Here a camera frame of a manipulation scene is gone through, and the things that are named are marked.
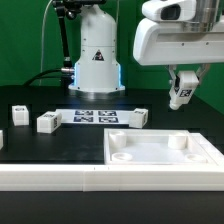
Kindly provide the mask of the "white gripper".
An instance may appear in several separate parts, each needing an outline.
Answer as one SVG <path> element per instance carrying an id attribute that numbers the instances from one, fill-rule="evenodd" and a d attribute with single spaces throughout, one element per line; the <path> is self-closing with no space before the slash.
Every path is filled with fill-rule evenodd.
<path id="1" fill-rule="evenodd" d="M 179 64 L 201 64 L 196 84 L 202 83 L 209 64 L 224 62 L 224 17 L 210 32 L 187 33 L 181 23 L 156 23 L 143 19 L 136 29 L 134 59 L 143 66 L 168 65 L 170 84 L 178 86 L 175 70 Z"/>

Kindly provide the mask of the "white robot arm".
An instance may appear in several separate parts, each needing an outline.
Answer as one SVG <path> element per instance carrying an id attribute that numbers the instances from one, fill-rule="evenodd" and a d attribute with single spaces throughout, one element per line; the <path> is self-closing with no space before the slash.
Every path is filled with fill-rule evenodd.
<path id="1" fill-rule="evenodd" d="M 224 61 L 223 0 L 148 0 L 135 33 L 133 57 L 143 66 Z M 98 5 L 82 7 L 81 56 L 74 90 L 121 90 L 116 61 L 116 23 Z"/>

